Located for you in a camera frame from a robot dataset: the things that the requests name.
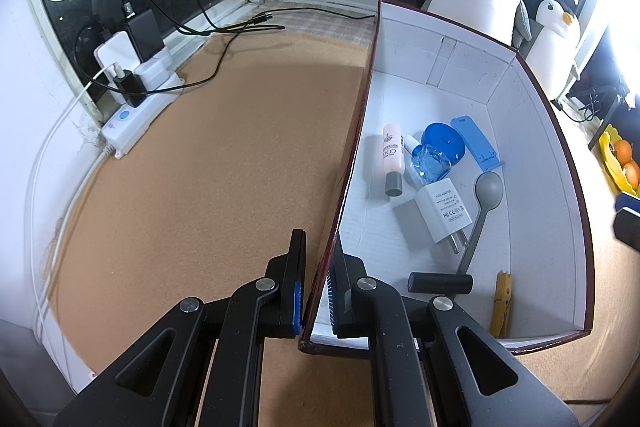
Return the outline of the wooden clothespin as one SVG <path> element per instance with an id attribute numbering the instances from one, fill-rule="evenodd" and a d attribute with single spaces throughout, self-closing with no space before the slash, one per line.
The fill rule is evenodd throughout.
<path id="1" fill-rule="evenodd" d="M 489 327 L 489 332 L 496 338 L 504 338 L 508 335 L 511 297 L 512 275 L 500 271 L 497 274 L 494 306 Z"/>

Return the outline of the red cardboard box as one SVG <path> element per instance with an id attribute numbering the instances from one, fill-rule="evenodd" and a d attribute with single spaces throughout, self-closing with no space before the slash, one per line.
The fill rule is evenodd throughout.
<path id="1" fill-rule="evenodd" d="M 466 312 L 488 325 L 500 272 L 513 281 L 503 344 L 513 353 L 546 350 L 587 336 L 594 308 L 593 248 L 575 161 L 548 98 L 505 44 L 451 20 L 383 2 L 320 239 L 300 347 L 359 357 L 362 338 L 331 327 L 326 277 L 333 249 L 360 258 L 371 277 L 398 291 L 411 272 L 454 272 L 416 205 L 416 178 L 397 197 L 384 192 L 382 130 L 419 136 L 429 124 L 475 122 L 496 152 L 503 186 L 470 265 Z"/>

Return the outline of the clear blue sanitizer bottle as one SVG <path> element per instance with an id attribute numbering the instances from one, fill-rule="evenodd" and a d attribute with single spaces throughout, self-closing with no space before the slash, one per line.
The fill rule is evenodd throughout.
<path id="1" fill-rule="evenodd" d="M 447 178 L 451 162 L 440 150 L 422 144 L 411 134 L 404 136 L 404 147 L 409 154 L 411 169 L 422 184 L 431 184 Z"/>

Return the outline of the yellow fruit bowl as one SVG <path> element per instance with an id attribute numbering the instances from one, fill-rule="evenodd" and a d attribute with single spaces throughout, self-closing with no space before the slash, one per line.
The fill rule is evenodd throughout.
<path id="1" fill-rule="evenodd" d="M 631 188 L 623 174 L 623 166 L 616 159 L 614 143 L 618 140 L 626 139 L 618 133 L 612 124 L 609 124 L 598 142 L 605 169 L 621 192 L 638 196 L 639 187 L 636 191 Z"/>

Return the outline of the orange fruit back left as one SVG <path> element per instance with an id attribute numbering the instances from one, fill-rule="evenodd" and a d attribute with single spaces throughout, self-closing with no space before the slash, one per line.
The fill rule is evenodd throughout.
<path id="1" fill-rule="evenodd" d="M 620 165 L 625 166 L 632 161 L 632 146 L 626 140 L 614 143 L 615 156 Z"/>

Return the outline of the orange fruit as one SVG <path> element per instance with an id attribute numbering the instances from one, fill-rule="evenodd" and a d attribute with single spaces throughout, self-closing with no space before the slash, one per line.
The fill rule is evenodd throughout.
<path id="1" fill-rule="evenodd" d="M 636 191 L 640 182 L 640 170 L 633 159 L 623 165 L 623 174 L 631 188 Z"/>
<path id="2" fill-rule="evenodd" d="M 626 140 L 614 143 L 615 156 L 620 165 L 625 166 L 632 161 L 632 146 Z"/>

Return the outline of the white power adapter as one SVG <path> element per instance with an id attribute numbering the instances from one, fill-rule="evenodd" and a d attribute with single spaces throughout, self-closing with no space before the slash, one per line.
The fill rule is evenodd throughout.
<path id="1" fill-rule="evenodd" d="M 100 67 L 107 67 L 104 75 L 108 80 L 115 78 L 113 67 L 115 63 L 122 69 L 130 70 L 130 72 L 133 72 L 141 65 L 140 58 L 127 31 L 117 31 L 107 42 L 100 44 L 93 51 L 93 55 Z"/>

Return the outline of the grey spoon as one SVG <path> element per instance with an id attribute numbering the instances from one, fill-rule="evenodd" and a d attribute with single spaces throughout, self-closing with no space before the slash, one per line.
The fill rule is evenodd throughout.
<path id="1" fill-rule="evenodd" d="M 496 210 L 500 206 L 503 199 L 503 191 L 503 182 L 498 173 L 493 171 L 483 172 L 476 179 L 474 193 L 478 204 L 478 213 L 468 245 L 466 245 L 458 265 L 458 275 L 468 272 L 477 245 L 480 243 L 480 236 L 482 235 L 488 213 Z"/>

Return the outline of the small black plug charger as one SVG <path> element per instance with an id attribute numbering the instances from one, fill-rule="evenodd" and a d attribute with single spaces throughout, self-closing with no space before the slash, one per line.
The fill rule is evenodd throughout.
<path id="1" fill-rule="evenodd" d="M 131 107 L 138 107 L 144 102 L 146 98 L 144 84 L 131 70 L 115 69 L 114 83 L 118 92 Z"/>

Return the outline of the orange fruit front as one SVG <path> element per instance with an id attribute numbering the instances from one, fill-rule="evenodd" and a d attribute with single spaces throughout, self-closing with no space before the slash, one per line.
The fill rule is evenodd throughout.
<path id="1" fill-rule="evenodd" d="M 640 170 L 633 159 L 623 165 L 623 174 L 631 188 L 636 191 L 640 182 Z"/>

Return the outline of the white power strip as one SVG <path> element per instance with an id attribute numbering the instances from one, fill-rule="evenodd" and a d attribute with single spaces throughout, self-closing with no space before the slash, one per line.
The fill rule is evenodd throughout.
<path id="1" fill-rule="evenodd" d="M 175 91 L 149 95 L 139 106 L 124 104 L 101 129 L 104 140 L 117 159 L 127 155 L 153 124 L 153 121 L 182 93 L 184 80 L 173 72 L 162 88 Z"/>

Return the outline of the white usb charger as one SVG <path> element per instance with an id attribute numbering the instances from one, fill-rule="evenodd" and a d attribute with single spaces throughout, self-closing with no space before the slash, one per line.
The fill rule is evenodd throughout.
<path id="1" fill-rule="evenodd" d="M 472 219 L 451 180 L 446 178 L 422 186 L 414 201 L 433 241 L 447 241 L 455 254 L 462 253 L 468 245 L 464 229 Z"/>

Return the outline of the pink cosmetic bottle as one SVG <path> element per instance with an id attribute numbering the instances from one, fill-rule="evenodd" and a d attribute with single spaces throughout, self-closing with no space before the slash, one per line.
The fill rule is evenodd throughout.
<path id="1" fill-rule="evenodd" d="M 404 191 L 402 179 L 405 173 L 404 140 L 399 124 L 386 124 L 382 138 L 385 194 L 397 197 Z"/>

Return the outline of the black lipstick tube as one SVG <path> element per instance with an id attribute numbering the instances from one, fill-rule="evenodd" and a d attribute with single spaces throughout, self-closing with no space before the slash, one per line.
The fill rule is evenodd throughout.
<path id="1" fill-rule="evenodd" d="M 407 287 L 413 294 L 469 295 L 473 277 L 470 274 L 411 272 Z"/>

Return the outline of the blue phone stand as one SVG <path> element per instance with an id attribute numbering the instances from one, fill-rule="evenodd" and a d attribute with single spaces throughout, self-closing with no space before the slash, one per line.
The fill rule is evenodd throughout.
<path id="1" fill-rule="evenodd" d="M 460 134 L 480 170 L 487 172 L 498 169 L 503 165 L 503 161 L 499 158 L 497 151 L 470 116 L 452 118 L 450 126 Z"/>

